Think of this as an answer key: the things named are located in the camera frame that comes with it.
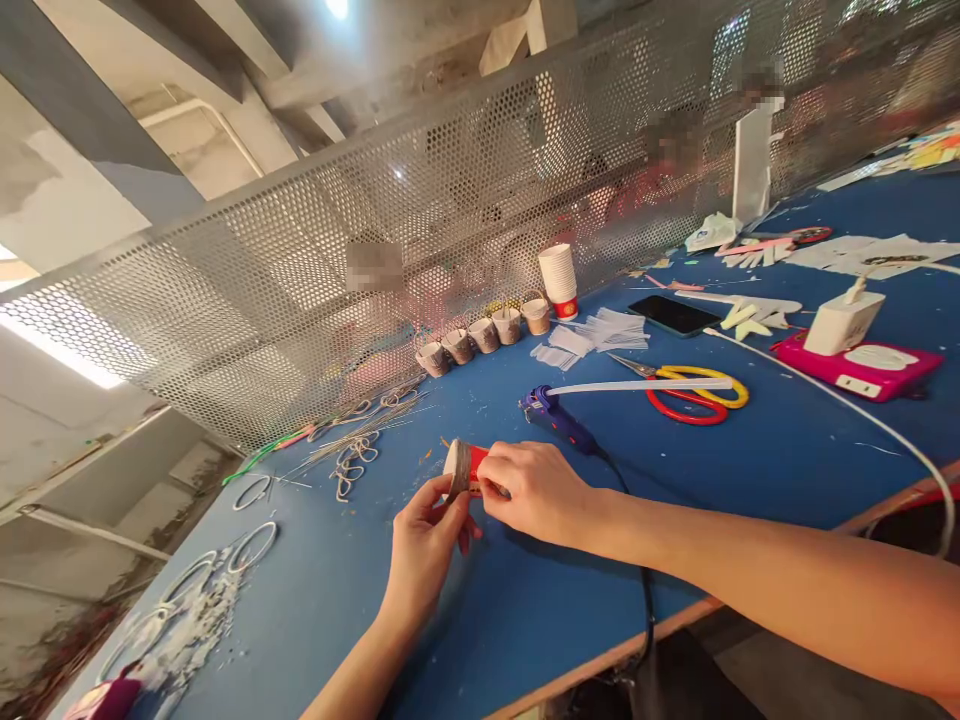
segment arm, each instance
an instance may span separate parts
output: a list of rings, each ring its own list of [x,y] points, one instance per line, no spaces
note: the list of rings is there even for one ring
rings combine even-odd
[[[834,662],[947,707],[960,700],[958,567],[860,538],[594,489],[552,445],[497,443],[478,475],[487,513],[511,527],[669,573]]]
[[[387,590],[373,624],[337,668],[300,720],[375,718],[433,613],[453,546],[467,553],[480,529],[469,514],[470,494],[434,507],[451,476],[421,487],[393,522],[393,555]]]

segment wooden table edge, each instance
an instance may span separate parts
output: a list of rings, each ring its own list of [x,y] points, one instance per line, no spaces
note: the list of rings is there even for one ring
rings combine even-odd
[[[960,475],[960,460],[957,460],[940,470],[948,483],[956,481]],[[927,477],[901,492],[893,495],[869,510],[856,515],[839,527],[834,532],[847,533],[852,535],[863,530],[871,523],[886,517],[897,511],[897,509],[907,505],[922,495],[937,488],[937,483],[933,478]],[[703,600],[695,602],[690,607],[681,610],[675,615],[668,617],[661,623],[657,623],[656,637],[659,640],[680,630],[687,625],[706,617],[710,613],[723,607],[723,603],[713,597],[706,597]],[[626,640],[619,645],[610,648],[602,655],[598,655],[593,660],[588,660],[567,673],[564,673],[555,680],[551,680],[546,685],[534,690],[527,695],[513,701],[509,705],[500,708],[487,717],[492,720],[507,720],[513,718],[530,708],[536,707],[550,698],[566,692],[574,685],[577,685],[587,678],[591,678],[597,673],[603,672],[613,667],[617,663],[625,660],[631,655],[639,652],[646,642],[647,634],[640,633]]]

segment hand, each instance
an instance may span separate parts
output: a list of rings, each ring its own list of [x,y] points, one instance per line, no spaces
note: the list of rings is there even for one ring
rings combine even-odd
[[[554,545],[582,547],[595,491],[547,443],[494,443],[477,468],[488,515]],[[503,497],[491,484],[510,492]]]
[[[470,493],[460,493],[452,505],[437,505],[452,480],[452,475],[428,480],[393,521],[390,579],[380,613],[405,627],[419,629],[433,613],[454,544],[466,555],[470,538],[483,535],[470,517]]]

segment black cable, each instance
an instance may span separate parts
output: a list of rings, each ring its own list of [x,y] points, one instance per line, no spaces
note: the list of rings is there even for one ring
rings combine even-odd
[[[623,475],[620,474],[620,468],[617,467],[617,464],[613,461],[613,458],[610,457],[610,454],[601,447],[597,447],[597,457],[599,457],[607,466],[613,470],[613,474],[617,476],[617,481],[620,483],[620,488],[623,490],[625,495],[633,495],[630,492],[630,488],[627,487],[626,481],[623,479]],[[650,655],[650,650],[653,647],[653,628],[657,624],[657,615],[654,612],[653,608],[653,578],[650,574],[650,568],[641,565],[640,566],[640,582],[643,585],[643,602],[647,606],[647,629],[646,629],[646,638],[643,643],[643,650],[640,651],[640,657],[636,661],[636,667],[643,665],[644,661]]]

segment pink power strip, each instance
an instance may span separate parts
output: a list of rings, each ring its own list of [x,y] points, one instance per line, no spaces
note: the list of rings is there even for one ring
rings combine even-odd
[[[943,362],[943,355],[875,342],[860,343],[837,355],[817,355],[803,349],[806,335],[804,330],[781,342],[774,350],[776,356],[790,367],[873,402],[910,394]],[[857,361],[878,354],[893,355],[894,361],[888,362],[888,367]],[[898,365],[896,358],[906,359]]]

